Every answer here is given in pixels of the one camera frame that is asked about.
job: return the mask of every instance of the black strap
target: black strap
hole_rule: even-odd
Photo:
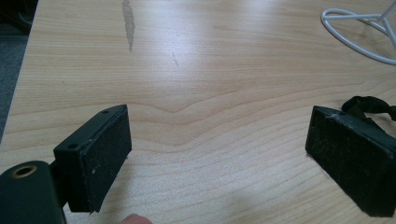
[[[372,123],[375,127],[381,129],[375,122],[367,118],[364,113],[382,114],[388,113],[392,120],[396,121],[396,106],[388,105],[385,101],[375,98],[373,96],[354,96],[346,101],[341,108],[342,111]]]

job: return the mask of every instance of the scratch mark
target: scratch mark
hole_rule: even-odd
[[[172,51],[172,55],[174,56],[174,62],[175,62],[175,64],[177,65],[178,68],[180,68],[180,67],[178,66],[178,62],[177,62],[175,53],[174,53],[173,51]]]
[[[129,51],[132,52],[132,44],[134,43],[134,13],[132,12],[129,0],[123,0],[122,14],[125,19],[125,30],[129,43]]]

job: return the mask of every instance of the light wood surface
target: light wood surface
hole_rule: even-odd
[[[0,171],[53,161],[91,116],[127,104],[134,150],[101,212],[66,207],[69,223],[131,213],[154,223],[394,223],[365,215],[304,149],[313,105],[339,108],[354,95],[396,105],[396,67],[346,47],[319,18],[390,2],[130,0],[131,32],[122,0],[40,0]],[[379,32],[337,27],[395,55]]]

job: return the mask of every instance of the white cable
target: white cable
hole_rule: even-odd
[[[386,15],[389,14],[390,11],[395,8],[395,6],[396,6],[396,0],[392,3],[392,5],[390,5],[390,7],[382,15],[380,15],[380,14],[358,15],[356,13],[353,13],[353,12],[350,12],[350,11],[347,11],[347,10],[344,10],[341,8],[329,8],[329,9],[326,9],[325,11],[323,11],[323,13],[321,15],[321,20],[323,22],[323,25],[326,27],[326,29],[330,33],[332,33],[332,35],[334,35],[337,39],[339,39],[341,42],[343,42],[345,45],[349,46],[350,48],[356,50],[357,52],[359,52],[369,58],[375,59],[382,63],[389,63],[389,64],[396,65],[396,59],[391,59],[391,58],[387,58],[387,57],[372,53],[371,51],[358,46],[357,44],[353,43],[352,41],[350,41],[349,39],[347,39],[346,37],[344,37],[343,35],[338,33],[338,31],[336,31],[332,27],[332,25],[329,23],[329,21],[333,21],[333,20],[362,21],[362,22],[374,27],[375,29],[377,29],[378,31],[383,33],[384,35],[387,35],[389,37],[393,47],[396,49],[396,37],[395,37],[395,34],[394,34],[394,32],[386,18]],[[382,21],[384,23],[385,28],[375,21]]]

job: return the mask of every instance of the wooden table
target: wooden table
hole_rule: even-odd
[[[127,104],[134,150],[101,212],[66,206],[69,223],[131,213],[154,223],[395,222],[365,215],[304,149],[313,105],[340,108],[354,95],[396,105],[395,66],[346,47],[319,18],[328,7],[380,13],[390,1],[130,1],[39,2],[1,172],[53,161],[91,116]],[[394,56],[371,28],[337,25]]]

